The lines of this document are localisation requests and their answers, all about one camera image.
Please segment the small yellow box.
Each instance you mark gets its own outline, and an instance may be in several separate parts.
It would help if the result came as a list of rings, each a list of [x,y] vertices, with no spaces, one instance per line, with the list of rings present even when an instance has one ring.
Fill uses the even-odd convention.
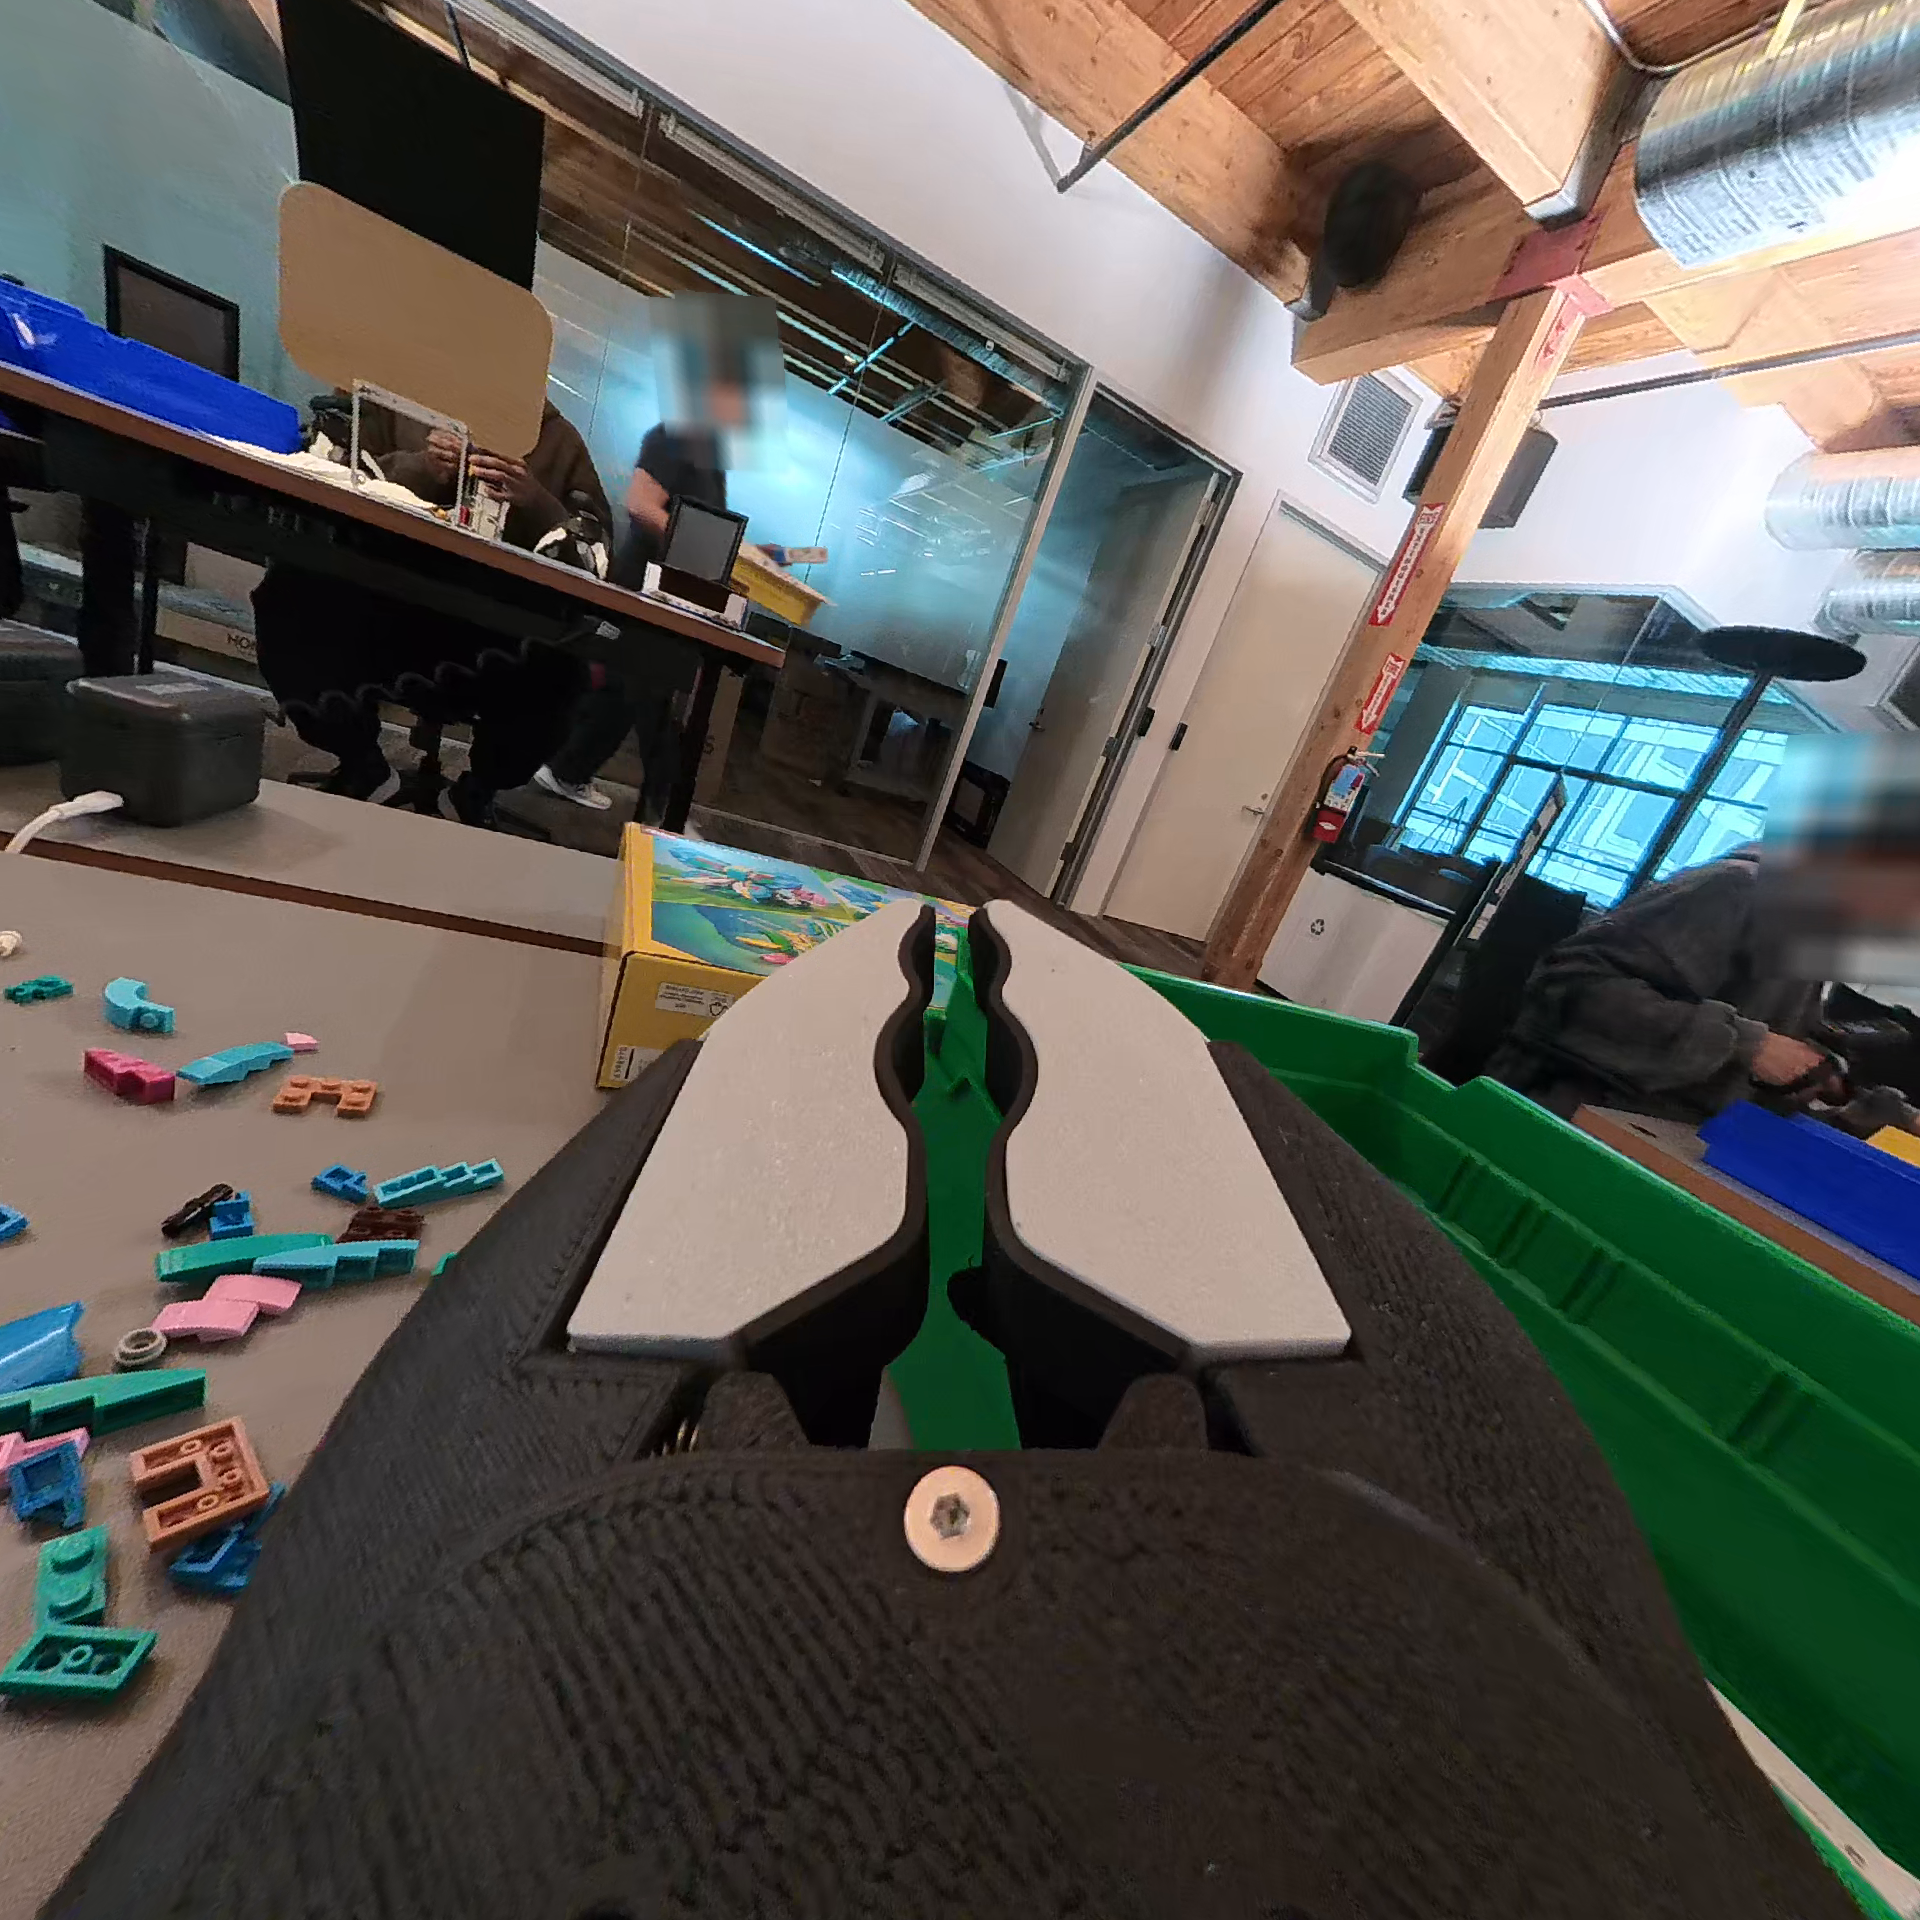
[[[744,540],[730,575],[732,590],[754,610],[780,617],[782,624],[805,630],[830,601],[797,581],[770,550]]]

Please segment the long wooden work table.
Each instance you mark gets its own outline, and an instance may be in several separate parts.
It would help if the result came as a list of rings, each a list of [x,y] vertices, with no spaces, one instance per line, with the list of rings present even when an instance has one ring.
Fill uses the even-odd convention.
[[[682,768],[662,811],[687,827],[721,673],[777,673],[787,653],[725,621],[617,590],[584,568],[482,540],[430,508],[320,477],[260,445],[228,443],[155,420],[21,365],[2,365],[2,413],[38,445],[34,477],[127,524],[84,540],[81,635],[148,673],[157,584],[148,547],[171,537],[232,560],[294,563],[504,638],[578,655],[638,660],[660,641],[695,648],[695,701]]]

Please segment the long red post sign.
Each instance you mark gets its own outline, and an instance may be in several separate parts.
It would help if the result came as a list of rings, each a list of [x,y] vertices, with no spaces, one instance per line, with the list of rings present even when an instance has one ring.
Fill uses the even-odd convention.
[[[1392,560],[1390,573],[1381,581],[1381,591],[1378,591],[1375,607],[1368,611],[1365,624],[1371,630],[1382,630],[1382,625],[1394,624],[1398,610],[1404,607],[1405,590],[1411,587],[1415,573],[1420,568],[1422,555],[1425,555],[1434,531],[1444,525],[1445,518],[1450,518],[1450,505],[1444,500],[1422,500],[1415,508],[1411,524],[1410,524],[1410,530],[1401,540],[1401,550],[1394,553],[1394,560]]]

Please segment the wooden post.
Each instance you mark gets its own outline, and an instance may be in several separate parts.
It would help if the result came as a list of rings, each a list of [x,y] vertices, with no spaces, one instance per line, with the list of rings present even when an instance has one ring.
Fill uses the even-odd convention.
[[[1381,590],[1375,590],[1375,597],[1357,615],[1321,707],[1302,728],[1298,751],[1267,808],[1260,835],[1212,924],[1204,948],[1204,980],[1212,987],[1248,991],[1258,983],[1260,961],[1315,861],[1317,843],[1308,837],[1308,823],[1322,774],[1337,755],[1368,750],[1371,744],[1371,737],[1361,740],[1355,734],[1355,720],[1375,683],[1381,658],[1404,655],[1411,665],[1434,611],[1481,531],[1477,520],[1500,487],[1500,475],[1515,458],[1541,401],[1567,365],[1587,317],[1587,301],[1568,280],[1548,283],[1502,307],[1500,324],[1457,404],[1450,445],[1431,470],[1422,497],[1415,503],[1417,508],[1422,500],[1444,500],[1450,518],[1428,540],[1394,624],[1382,630],[1368,625]]]

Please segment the green plastic bin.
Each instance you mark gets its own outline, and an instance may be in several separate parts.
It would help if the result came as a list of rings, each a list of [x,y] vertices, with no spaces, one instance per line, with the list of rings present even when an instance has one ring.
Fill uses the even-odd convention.
[[[1198,983],[1351,1327],[1175,1364],[1017,1278],[971,940],[932,1021],[925,1458],[987,1594],[887,1671],[987,1768],[987,1917],[1851,1917],[1727,1694],[1917,1868],[1917,1333],[1411,1043]]]

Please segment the blue plastic bin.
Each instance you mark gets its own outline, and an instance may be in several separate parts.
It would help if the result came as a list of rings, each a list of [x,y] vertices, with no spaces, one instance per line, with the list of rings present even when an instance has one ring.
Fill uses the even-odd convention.
[[[1702,1161],[1862,1255],[1917,1278],[1917,1167],[1821,1121],[1734,1103],[1701,1127]]]
[[[275,454],[300,453],[292,404],[117,338],[78,307],[11,280],[2,280],[2,363],[184,431]]]

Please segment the white door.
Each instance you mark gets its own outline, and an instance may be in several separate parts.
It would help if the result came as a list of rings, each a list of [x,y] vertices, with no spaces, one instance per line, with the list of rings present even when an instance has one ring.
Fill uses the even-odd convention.
[[[1102,914],[1207,940],[1381,565],[1277,503],[1120,861]]]

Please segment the yellow toy box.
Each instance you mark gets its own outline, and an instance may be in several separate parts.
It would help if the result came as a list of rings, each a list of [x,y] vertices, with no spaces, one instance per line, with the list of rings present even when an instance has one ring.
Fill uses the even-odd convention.
[[[888,903],[935,913],[942,1011],[971,910],[787,858],[627,827],[607,920],[595,1085],[617,1091],[681,1040],[698,1040],[764,978]]]

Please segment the black disc floor lamp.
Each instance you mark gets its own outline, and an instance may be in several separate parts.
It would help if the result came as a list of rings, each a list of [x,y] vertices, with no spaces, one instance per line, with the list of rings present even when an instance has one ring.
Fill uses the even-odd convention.
[[[1772,690],[1851,683],[1865,665],[1857,644],[1801,630],[1711,630],[1701,648],[1708,660],[1747,675],[1752,685],[1708,755],[1708,781],[1690,821],[1701,830],[1690,867],[1732,861],[1761,843],[1790,787],[1787,767],[1801,731],[1762,715]]]

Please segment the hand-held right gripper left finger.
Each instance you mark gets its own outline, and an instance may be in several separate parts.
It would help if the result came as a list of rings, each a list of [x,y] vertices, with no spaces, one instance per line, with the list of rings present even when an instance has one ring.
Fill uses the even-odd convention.
[[[925,1314],[914,1118],[930,903],[887,903],[758,983],[688,1048],[588,1273],[584,1354],[772,1364],[845,1338],[888,1364]]]

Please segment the round black ceiling speaker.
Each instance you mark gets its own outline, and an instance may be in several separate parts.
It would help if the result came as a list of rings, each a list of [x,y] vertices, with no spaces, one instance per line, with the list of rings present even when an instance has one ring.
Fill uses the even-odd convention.
[[[1392,160],[1371,157],[1337,178],[1317,255],[1334,293],[1362,293],[1392,270],[1420,200],[1422,188]]]

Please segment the dark grey charger cube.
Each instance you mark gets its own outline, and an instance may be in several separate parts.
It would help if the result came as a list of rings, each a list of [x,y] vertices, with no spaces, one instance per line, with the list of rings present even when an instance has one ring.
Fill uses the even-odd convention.
[[[81,675],[78,641],[2,621],[2,768],[61,761],[65,691]]]
[[[270,707],[228,683],[78,677],[61,720],[61,798],[117,794],[121,814],[184,830],[260,793]]]

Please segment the colourful toy bricks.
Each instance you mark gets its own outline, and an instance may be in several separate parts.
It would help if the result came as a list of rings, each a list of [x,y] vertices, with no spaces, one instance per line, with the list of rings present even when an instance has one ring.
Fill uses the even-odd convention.
[[[180,1067],[130,1047],[90,1047],[84,1077],[152,1108],[184,1090],[241,1090],[271,1068],[300,1067],[318,1047],[288,1031]],[[302,1118],[332,1108],[340,1121],[364,1121],[374,1107],[374,1080],[292,1071],[270,1113]],[[38,1540],[31,1624],[2,1660],[5,1707],[102,1707],[130,1693],[155,1655],[157,1631],[110,1621],[112,1528],[90,1523],[90,1447],[207,1405],[207,1371],[162,1361],[187,1345],[241,1344],[308,1294],[410,1278],[427,1210],[504,1185],[505,1168],[495,1158],[427,1164],[390,1180],[328,1164],[311,1188],[348,1210],[337,1230],[265,1235],[247,1188],[212,1183],[162,1218],[155,1257],[160,1308],[117,1335],[110,1371],[84,1371],[78,1301],[2,1323],[2,1511]],[[130,1483],[141,1540],[180,1591],[228,1601],[247,1591],[285,1485],[262,1468],[241,1421],[134,1450]]]

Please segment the small black monitor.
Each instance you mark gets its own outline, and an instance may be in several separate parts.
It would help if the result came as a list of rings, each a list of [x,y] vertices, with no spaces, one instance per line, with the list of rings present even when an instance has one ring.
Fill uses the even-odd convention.
[[[242,308],[114,245],[102,245],[102,324],[114,338],[241,380]]]
[[[670,497],[670,520],[660,540],[660,565],[710,584],[732,584],[732,565],[745,540],[750,520],[730,508],[687,494]]]

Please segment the silver air duct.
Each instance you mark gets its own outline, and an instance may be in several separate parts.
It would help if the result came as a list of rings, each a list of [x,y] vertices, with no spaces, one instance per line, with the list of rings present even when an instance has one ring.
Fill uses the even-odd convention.
[[[1690,270],[1917,224],[1917,5],[1824,4],[1671,77],[1634,154],[1648,237]]]
[[[1795,460],[1762,525],[1795,555],[1844,555],[1821,597],[1824,633],[1917,638],[1917,445]]]

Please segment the black wall panel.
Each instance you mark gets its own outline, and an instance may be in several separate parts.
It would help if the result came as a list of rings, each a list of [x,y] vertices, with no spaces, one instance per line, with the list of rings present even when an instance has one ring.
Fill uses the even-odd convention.
[[[542,114],[358,4],[280,4],[297,178],[532,288]]]

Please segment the white recycling bin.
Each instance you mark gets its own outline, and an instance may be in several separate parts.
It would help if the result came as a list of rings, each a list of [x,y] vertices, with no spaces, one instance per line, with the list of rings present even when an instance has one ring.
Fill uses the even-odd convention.
[[[1452,914],[1344,870],[1311,870],[1267,948],[1258,987],[1317,1011],[1394,1023]]]

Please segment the black wall speaker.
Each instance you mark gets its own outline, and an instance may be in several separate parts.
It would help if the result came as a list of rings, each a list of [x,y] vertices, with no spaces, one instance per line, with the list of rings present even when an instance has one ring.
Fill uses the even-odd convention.
[[[1431,470],[1444,458],[1444,448],[1452,440],[1455,420],[1457,420],[1457,407],[1450,404],[1450,401],[1431,414],[1431,420],[1425,425],[1425,445],[1422,445],[1420,458],[1415,460],[1415,467],[1405,477],[1404,500],[1410,505],[1422,497],[1428,475],[1431,475]],[[1530,505],[1532,494],[1538,493],[1557,445],[1560,445],[1557,435],[1552,435],[1541,424],[1530,424],[1530,428],[1524,431],[1524,440],[1517,443],[1511,460],[1507,463],[1507,470],[1500,475],[1500,487],[1492,493],[1488,505],[1482,508],[1482,514],[1477,520],[1477,525],[1482,531],[1485,530],[1488,531],[1507,531],[1507,530],[1515,530],[1521,524],[1524,508]]]

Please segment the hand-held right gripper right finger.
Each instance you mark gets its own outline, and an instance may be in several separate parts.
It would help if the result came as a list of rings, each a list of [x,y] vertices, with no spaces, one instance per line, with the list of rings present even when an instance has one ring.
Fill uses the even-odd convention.
[[[997,1248],[1175,1364],[1322,1361],[1348,1321],[1204,1031],[1011,900],[970,924]]]

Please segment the white wall vent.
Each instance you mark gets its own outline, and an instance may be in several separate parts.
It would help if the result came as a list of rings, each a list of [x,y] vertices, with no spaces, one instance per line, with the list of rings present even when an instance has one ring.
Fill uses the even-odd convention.
[[[1334,390],[1308,467],[1365,500],[1382,494],[1425,401],[1394,375],[1357,375]]]

